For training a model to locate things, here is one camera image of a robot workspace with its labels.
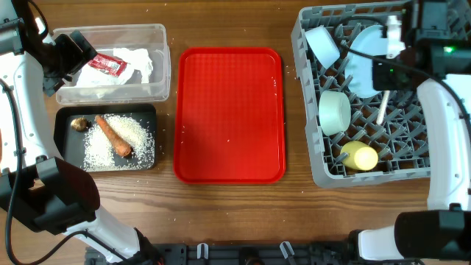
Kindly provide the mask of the light blue plate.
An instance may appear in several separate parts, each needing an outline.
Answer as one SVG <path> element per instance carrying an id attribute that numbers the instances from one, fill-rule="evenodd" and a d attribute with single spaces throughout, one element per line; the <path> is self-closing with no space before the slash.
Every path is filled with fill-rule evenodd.
<path id="1" fill-rule="evenodd" d="M 383 38 L 382 26 L 369 26 L 361 31 L 350 48 L 371 56 L 383 56 L 387 52 L 387 39 Z M 365 99 L 378 94 L 373 88 L 372 60 L 348 52 L 348 64 L 344 70 L 345 77 L 352 76 L 348 88 L 357 97 Z"/>

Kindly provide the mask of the mint green bowl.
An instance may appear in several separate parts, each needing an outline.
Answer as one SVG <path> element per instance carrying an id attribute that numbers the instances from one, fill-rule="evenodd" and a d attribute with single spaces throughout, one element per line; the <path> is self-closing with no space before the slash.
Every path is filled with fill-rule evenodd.
<path id="1" fill-rule="evenodd" d="M 348 129 L 351 122 L 350 101 L 345 93 L 324 91 L 319 100 L 319 123 L 326 136 Z"/>

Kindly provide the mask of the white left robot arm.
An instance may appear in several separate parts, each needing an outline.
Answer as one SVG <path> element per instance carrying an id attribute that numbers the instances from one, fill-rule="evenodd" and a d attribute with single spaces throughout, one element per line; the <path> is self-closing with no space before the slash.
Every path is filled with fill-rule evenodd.
<path id="1" fill-rule="evenodd" d="M 100 202 L 86 171 L 63 160 L 44 99 L 96 56 L 78 31 L 49 40 L 33 1 L 1 3 L 1 207 L 7 256 L 18 263 L 12 222 L 33 232 L 79 239 L 110 264 L 163 264 L 138 229 L 121 223 Z"/>

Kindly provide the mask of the white tissue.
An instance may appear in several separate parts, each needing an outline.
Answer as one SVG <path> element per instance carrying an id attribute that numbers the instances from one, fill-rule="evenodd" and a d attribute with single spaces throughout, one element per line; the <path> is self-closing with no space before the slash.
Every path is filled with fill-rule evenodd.
<path id="1" fill-rule="evenodd" d="M 116 48 L 113 49 L 113 54 L 109 56 L 116 57 L 127 63 L 126 69 L 119 77 L 104 74 L 86 64 L 78 76 L 76 86 L 96 87 L 131 84 L 132 76 L 138 72 L 141 76 L 141 83 L 149 83 L 153 65 L 147 49 L 131 50 L 128 48 Z"/>

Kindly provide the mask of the brown food scrap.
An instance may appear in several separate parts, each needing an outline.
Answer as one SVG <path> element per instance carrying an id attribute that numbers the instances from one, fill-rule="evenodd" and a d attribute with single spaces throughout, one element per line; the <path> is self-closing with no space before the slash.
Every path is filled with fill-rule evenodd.
<path id="1" fill-rule="evenodd" d="M 85 117 L 79 117 L 71 121 L 71 128 L 77 132 L 84 132 L 88 129 L 89 121 Z"/>

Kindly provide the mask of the white rice pile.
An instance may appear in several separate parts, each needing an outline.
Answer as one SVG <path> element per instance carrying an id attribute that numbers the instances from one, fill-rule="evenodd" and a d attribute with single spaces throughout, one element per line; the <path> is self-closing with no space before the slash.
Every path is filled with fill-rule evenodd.
<path id="1" fill-rule="evenodd" d="M 118 144 L 107 137 L 95 121 L 85 133 L 85 157 L 81 167 L 87 172 L 129 171 L 150 169 L 155 164 L 155 136 L 148 121 L 131 116 L 104 114 L 109 130 L 130 147 L 130 153 L 119 155 Z"/>

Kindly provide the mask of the red snack wrapper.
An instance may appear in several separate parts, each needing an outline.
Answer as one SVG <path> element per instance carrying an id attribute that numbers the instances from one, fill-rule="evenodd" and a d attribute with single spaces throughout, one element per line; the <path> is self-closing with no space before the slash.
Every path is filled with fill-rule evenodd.
<path id="1" fill-rule="evenodd" d="M 113 77 L 119 77 L 127 67 L 127 63 L 116 57 L 98 53 L 88 65 Z"/>

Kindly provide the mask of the orange carrot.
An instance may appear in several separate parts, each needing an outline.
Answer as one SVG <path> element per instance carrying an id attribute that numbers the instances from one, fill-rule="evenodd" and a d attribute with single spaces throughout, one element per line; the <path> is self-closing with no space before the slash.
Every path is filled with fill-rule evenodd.
<path id="1" fill-rule="evenodd" d="M 115 153 L 121 157 L 128 157 L 132 152 L 132 147 L 100 116 L 95 116 L 95 122 L 107 137 Z"/>

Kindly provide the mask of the yellow plastic cup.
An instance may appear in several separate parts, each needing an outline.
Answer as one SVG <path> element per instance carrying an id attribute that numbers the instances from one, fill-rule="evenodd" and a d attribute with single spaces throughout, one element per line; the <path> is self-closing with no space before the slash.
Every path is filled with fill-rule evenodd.
<path id="1" fill-rule="evenodd" d="M 360 141 L 346 143 L 341 148 L 341 153 L 347 154 L 342 163 L 350 169 L 369 171 L 378 164 L 378 153 L 372 147 Z"/>

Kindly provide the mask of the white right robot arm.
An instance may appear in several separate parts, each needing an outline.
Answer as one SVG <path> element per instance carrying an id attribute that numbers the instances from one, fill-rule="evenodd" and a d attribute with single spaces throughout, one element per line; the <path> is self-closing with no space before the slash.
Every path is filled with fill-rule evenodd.
<path id="1" fill-rule="evenodd" d="M 470 259 L 470 43 L 453 38 L 448 11 L 446 1 L 407 1 L 383 28 L 388 44 L 404 49 L 372 59 L 375 90 L 415 90 L 431 176 L 425 211 L 351 234 L 360 261 Z"/>

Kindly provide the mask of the white plastic spoon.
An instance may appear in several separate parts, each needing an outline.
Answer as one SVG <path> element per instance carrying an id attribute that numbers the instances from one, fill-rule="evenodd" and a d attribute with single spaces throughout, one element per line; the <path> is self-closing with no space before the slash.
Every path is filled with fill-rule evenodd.
<path id="1" fill-rule="evenodd" d="M 381 100 L 380 107 L 378 110 L 378 116 L 376 118 L 377 125 L 382 125 L 384 122 L 385 115 L 386 115 L 386 108 L 389 101 L 389 96 L 390 96 L 390 91 L 383 92 L 383 98 Z"/>

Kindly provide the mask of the light blue bowl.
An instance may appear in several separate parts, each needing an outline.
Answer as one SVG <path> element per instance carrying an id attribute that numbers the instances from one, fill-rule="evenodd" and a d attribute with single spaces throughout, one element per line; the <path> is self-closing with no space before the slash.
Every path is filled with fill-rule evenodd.
<path id="1" fill-rule="evenodd" d="M 305 33 L 308 45 L 324 68 L 330 68 L 339 58 L 340 51 L 324 26 L 318 26 Z"/>

